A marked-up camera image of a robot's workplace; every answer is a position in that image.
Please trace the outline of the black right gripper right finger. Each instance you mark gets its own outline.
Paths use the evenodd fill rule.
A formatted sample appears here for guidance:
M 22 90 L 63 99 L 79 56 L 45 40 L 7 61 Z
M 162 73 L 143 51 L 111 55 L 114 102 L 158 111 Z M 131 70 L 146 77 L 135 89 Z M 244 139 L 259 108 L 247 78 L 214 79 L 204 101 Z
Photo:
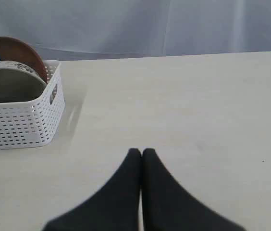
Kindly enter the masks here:
M 243 231 L 205 206 L 170 174 L 156 151 L 142 154 L 142 211 L 146 231 Z

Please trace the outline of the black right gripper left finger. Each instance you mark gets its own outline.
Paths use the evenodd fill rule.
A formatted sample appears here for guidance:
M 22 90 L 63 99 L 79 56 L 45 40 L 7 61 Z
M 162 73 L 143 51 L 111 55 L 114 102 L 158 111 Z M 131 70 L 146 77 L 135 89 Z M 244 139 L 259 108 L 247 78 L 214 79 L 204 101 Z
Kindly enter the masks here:
M 137 231 L 141 153 L 131 148 L 107 183 L 89 199 L 50 220 L 45 231 Z

